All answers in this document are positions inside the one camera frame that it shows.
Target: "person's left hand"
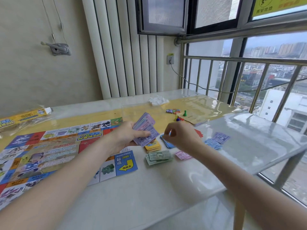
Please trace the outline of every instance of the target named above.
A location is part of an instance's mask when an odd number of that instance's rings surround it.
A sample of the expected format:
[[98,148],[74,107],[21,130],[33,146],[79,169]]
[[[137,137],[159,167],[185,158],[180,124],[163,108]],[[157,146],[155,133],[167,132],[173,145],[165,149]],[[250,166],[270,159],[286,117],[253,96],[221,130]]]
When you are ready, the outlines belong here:
[[136,131],[132,127],[134,122],[125,121],[114,131],[107,134],[115,139],[116,151],[119,152],[127,146],[138,146],[133,139],[138,137],[147,137],[150,135],[150,131]]

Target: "yellow arrow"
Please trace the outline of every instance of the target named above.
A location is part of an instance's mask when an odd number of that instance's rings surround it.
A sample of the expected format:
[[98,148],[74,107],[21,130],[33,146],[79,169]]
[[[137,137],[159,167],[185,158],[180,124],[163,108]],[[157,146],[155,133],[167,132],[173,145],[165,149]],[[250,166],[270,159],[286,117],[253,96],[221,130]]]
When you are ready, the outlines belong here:
[[127,165],[124,165],[123,167],[121,167],[118,170],[123,170],[123,171],[127,171],[128,169],[131,169],[133,167],[133,161],[132,159],[127,160]]

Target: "forearm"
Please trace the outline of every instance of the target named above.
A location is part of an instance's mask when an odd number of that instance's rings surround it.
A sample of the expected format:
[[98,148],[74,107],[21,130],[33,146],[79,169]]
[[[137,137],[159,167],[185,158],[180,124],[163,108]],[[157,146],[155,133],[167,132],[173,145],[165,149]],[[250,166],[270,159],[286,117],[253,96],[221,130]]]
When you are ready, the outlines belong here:
[[106,135],[0,212],[3,229],[54,229],[101,164],[113,153]]
[[263,229],[305,229],[307,226],[303,207],[248,174],[216,150],[198,144],[192,146],[188,153],[217,176]]

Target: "board game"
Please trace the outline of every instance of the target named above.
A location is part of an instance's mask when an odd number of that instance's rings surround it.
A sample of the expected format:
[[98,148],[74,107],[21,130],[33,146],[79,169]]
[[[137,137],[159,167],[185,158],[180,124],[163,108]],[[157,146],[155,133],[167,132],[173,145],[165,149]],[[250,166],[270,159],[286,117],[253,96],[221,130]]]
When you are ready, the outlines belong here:
[[[120,117],[16,136],[0,153],[0,210],[121,123]],[[101,165],[88,185],[137,169],[133,151],[124,148]]]

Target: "wall socket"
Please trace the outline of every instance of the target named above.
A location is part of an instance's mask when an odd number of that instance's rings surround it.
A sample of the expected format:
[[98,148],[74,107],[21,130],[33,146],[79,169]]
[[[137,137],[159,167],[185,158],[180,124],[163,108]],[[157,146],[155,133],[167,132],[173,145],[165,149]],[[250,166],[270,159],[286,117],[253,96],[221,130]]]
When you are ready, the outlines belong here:
[[175,63],[175,55],[167,55],[166,64],[174,64]]

